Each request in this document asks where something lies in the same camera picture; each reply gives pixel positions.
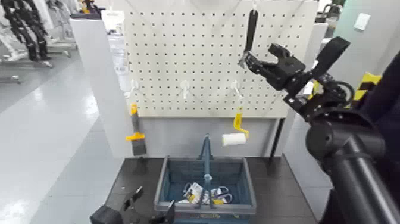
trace yellow paint roller handle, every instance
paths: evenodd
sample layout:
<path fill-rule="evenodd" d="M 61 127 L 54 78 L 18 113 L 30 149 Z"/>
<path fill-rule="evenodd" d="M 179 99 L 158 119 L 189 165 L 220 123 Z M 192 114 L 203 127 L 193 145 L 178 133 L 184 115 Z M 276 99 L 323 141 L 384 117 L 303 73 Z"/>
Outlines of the yellow paint roller handle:
<path fill-rule="evenodd" d="M 233 127 L 236 130 L 244 133 L 246 135 L 246 139 L 248 139 L 249 138 L 249 131 L 241 128 L 241 125 L 242 125 L 242 110 L 243 110 L 243 108 L 239 107 L 239 109 L 238 109 L 238 111 L 237 111 L 237 113 L 235 115 L 235 119 L 233 120 Z"/>

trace basket handle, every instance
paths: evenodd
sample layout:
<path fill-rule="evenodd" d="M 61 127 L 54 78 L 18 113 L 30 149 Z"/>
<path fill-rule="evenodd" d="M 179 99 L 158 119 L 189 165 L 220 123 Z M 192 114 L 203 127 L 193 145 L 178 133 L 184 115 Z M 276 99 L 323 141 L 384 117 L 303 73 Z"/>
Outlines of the basket handle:
<path fill-rule="evenodd" d="M 213 160 L 214 157 L 213 155 L 211 155 L 211 143 L 209 134 L 206 134 L 204 137 L 201 153 L 197 159 L 204 161 L 204 186 L 203 190 L 201 191 L 200 200 L 195 208 L 201 208 L 205 191 L 208 191 L 208 196 L 210 198 L 210 208 L 215 209 L 214 202 L 211 199 L 211 180 L 213 179 L 213 177 L 210 175 L 210 160 Z"/>

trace black pole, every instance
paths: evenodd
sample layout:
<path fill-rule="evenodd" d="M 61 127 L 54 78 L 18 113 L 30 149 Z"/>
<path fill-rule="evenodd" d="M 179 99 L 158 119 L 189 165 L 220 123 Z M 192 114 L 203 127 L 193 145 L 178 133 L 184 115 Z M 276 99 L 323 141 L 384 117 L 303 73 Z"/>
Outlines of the black pole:
<path fill-rule="evenodd" d="M 269 158 L 269 161 L 268 161 L 269 164 L 271 164 L 273 162 L 273 160 L 274 160 L 276 147 L 278 146 L 279 137 L 280 137 L 280 133 L 282 132 L 282 127 L 283 127 L 283 122 L 284 121 L 285 121 L 284 118 L 279 119 L 278 128 L 276 129 L 274 142 L 272 144 L 272 149 L 271 149 L 271 152 L 270 152 L 270 158 Z"/>
<path fill-rule="evenodd" d="M 400 212 L 364 147 L 352 136 L 324 163 L 343 215 L 347 223 L 396 224 Z"/>

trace paint roller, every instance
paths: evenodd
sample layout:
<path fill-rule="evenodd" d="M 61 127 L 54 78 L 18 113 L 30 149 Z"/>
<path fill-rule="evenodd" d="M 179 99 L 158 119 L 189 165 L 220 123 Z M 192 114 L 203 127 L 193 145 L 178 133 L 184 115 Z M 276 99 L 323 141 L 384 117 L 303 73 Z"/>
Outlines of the paint roller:
<path fill-rule="evenodd" d="M 233 127 L 240 131 L 241 133 L 231 133 L 231 134 L 223 134 L 222 135 L 222 145 L 242 145 L 245 144 L 247 139 L 249 138 L 249 132 L 245 129 L 242 129 L 242 107 L 238 108 L 238 111 L 235 115 L 235 119 L 233 120 Z"/>

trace white roller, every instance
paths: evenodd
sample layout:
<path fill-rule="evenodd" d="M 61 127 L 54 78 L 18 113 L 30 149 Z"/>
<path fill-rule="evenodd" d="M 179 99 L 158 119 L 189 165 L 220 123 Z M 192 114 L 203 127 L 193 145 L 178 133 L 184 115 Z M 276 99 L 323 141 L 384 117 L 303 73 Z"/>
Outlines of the white roller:
<path fill-rule="evenodd" d="M 247 141 L 246 135 L 244 133 L 233 133 L 222 135 L 222 145 L 242 145 Z"/>

